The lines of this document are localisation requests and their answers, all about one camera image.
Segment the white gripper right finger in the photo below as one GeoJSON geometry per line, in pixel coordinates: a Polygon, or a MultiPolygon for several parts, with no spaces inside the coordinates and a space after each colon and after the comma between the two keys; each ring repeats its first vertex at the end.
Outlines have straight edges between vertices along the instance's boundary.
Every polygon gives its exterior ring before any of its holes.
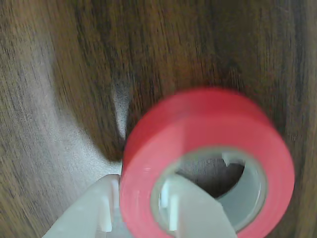
{"type": "Polygon", "coordinates": [[[161,189],[163,228],[175,238],[236,238],[223,206],[195,183],[169,176],[161,189]]]}

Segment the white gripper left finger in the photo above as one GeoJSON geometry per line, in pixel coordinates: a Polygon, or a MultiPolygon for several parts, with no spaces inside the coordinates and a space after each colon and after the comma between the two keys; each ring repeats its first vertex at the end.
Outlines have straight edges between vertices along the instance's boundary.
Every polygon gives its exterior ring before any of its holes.
{"type": "Polygon", "coordinates": [[[128,238],[119,209],[120,175],[90,186],[44,235],[45,238],[128,238]]]}

